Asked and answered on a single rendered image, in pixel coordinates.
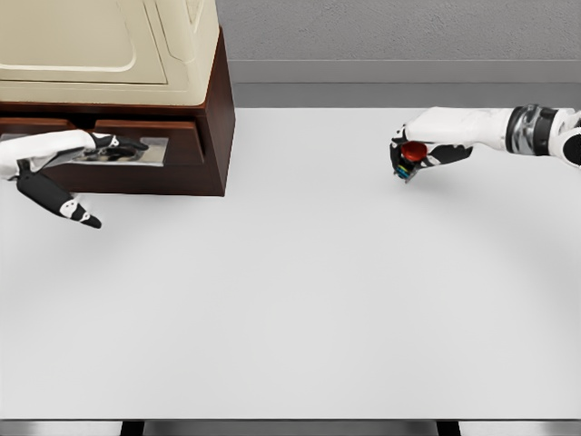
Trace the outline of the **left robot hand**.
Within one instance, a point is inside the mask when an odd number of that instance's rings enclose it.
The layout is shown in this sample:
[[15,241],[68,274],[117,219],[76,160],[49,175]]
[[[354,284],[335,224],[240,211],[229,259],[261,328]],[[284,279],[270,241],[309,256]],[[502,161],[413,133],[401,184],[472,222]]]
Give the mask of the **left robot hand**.
[[147,149],[126,136],[81,129],[21,136],[0,142],[0,180],[14,182],[19,193],[58,217],[99,229],[100,220],[42,170],[86,155],[114,161]]

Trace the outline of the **brown drawer with metal handle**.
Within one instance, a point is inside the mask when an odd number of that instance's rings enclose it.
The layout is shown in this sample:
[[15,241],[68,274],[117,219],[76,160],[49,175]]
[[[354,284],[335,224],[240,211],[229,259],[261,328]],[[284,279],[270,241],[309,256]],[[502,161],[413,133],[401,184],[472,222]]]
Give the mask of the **brown drawer with metal handle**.
[[[0,116],[0,141],[29,134],[45,134],[72,130],[73,122],[61,118],[31,118]],[[146,151],[113,160],[105,155],[78,157],[75,164],[97,166],[200,165],[203,149],[194,122],[135,121],[99,119],[94,123],[97,133],[118,134],[146,144]]]

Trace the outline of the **switch with red button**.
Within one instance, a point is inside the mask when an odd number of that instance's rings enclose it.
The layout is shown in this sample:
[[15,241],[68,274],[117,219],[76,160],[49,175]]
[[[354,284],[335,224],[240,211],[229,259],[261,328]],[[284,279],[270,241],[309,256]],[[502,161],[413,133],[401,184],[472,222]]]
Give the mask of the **switch with red button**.
[[394,174],[408,183],[419,171],[421,162],[428,155],[428,148],[420,142],[408,141],[395,146],[392,154]]

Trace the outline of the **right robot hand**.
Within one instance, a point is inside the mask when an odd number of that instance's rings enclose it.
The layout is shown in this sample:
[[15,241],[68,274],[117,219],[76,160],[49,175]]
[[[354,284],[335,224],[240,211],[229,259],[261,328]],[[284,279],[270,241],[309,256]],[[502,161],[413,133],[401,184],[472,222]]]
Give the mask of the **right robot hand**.
[[462,125],[467,113],[464,109],[432,107],[405,122],[390,140],[391,166],[395,146],[408,141],[423,143],[428,148],[419,171],[468,159],[474,145],[468,139],[467,127]]

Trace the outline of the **brown cabinet with cream top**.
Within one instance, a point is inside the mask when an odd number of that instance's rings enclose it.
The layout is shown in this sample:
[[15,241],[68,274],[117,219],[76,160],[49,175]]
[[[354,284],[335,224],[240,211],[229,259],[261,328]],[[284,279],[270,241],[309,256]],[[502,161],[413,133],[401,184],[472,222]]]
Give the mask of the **brown cabinet with cream top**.
[[194,122],[200,165],[65,163],[73,193],[222,196],[235,112],[215,0],[0,0],[0,116]]

